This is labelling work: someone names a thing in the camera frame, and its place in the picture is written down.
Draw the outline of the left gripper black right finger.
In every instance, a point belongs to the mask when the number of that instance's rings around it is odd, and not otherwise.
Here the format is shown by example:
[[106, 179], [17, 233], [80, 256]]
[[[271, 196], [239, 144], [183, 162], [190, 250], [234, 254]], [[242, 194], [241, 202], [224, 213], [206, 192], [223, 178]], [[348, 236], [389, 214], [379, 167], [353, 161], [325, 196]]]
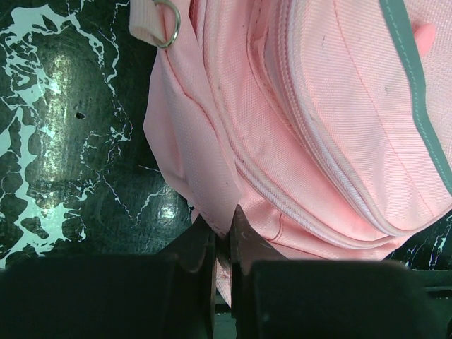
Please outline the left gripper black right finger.
[[451, 273], [396, 261], [289, 260], [234, 212], [238, 338], [450, 338]]

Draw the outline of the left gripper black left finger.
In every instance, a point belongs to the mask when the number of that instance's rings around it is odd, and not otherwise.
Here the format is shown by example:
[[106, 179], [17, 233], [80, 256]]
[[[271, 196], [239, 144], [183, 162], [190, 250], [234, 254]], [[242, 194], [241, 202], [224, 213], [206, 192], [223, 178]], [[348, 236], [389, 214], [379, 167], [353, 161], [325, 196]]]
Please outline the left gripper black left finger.
[[1, 274], [2, 338], [212, 338], [215, 234], [155, 255], [33, 258]]

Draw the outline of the pink student backpack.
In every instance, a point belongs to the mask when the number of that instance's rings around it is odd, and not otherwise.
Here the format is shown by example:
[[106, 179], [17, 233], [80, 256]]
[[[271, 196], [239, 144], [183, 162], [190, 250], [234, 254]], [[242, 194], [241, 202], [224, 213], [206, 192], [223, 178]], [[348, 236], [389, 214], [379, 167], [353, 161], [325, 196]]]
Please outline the pink student backpack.
[[451, 210], [450, 1], [132, 1], [143, 129], [221, 237], [380, 261]]

